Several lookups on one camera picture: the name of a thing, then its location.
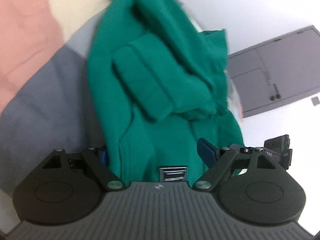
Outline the grey door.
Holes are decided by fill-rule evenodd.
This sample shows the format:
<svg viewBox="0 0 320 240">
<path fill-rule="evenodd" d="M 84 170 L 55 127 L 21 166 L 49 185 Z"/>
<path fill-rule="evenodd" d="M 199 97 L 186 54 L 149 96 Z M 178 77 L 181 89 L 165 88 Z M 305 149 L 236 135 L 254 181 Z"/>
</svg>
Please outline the grey door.
<svg viewBox="0 0 320 240">
<path fill-rule="evenodd" d="M 319 30 L 311 25 L 234 53 L 227 71 L 246 118 L 316 94 Z"/>
</svg>

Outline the patchwork bed quilt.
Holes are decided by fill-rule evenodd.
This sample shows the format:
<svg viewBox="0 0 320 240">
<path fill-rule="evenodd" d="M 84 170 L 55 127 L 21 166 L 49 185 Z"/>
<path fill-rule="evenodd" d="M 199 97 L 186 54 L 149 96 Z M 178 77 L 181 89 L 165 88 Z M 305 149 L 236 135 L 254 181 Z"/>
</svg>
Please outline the patchwork bed quilt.
<svg viewBox="0 0 320 240">
<path fill-rule="evenodd" d="M 1 190 L 53 149 L 79 152 L 104 136 L 86 61 L 112 0 L 1 0 Z"/>
</svg>

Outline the green hooded sweatshirt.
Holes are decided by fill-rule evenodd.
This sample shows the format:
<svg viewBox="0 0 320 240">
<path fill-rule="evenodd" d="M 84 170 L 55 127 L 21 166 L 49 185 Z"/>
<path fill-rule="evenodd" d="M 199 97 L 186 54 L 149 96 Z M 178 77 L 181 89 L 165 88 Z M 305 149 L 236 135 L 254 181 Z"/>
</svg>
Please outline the green hooded sweatshirt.
<svg viewBox="0 0 320 240">
<path fill-rule="evenodd" d="M 223 30 L 199 32 L 176 0 L 113 0 L 87 62 L 88 85 L 108 149 L 125 185 L 160 180 L 162 166 L 204 174 L 196 152 L 243 143 L 228 109 Z"/>
</svg>

